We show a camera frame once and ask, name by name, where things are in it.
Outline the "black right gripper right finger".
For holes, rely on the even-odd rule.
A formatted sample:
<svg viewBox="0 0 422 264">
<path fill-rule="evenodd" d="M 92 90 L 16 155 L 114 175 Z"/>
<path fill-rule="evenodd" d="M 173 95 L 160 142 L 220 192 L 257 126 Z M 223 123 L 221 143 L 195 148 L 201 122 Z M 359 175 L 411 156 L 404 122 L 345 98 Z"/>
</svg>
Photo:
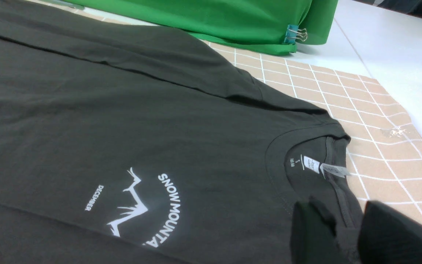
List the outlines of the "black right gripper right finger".
<svg viewBox="0 0 422 264">
<path fill-rule="evenodd" d="M 363 264 L 422 264 L 422 225 L 382 202 L 369 201 L 357 249 Z"/>
</svg>

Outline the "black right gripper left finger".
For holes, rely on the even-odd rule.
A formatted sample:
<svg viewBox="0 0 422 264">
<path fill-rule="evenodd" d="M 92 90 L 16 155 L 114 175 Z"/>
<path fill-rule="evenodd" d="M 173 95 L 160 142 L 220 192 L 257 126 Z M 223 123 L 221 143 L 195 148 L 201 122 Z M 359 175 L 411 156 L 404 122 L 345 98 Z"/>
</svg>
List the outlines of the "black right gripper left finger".
<svg viewBox="0 0 422 264">
<path fill-rule="evenodd" d="M 293 209 L 291 259 L 293 264 L 348 264 L 337 241 L 336 220 L 323 202 L 310 197 Z"/>
</svg>

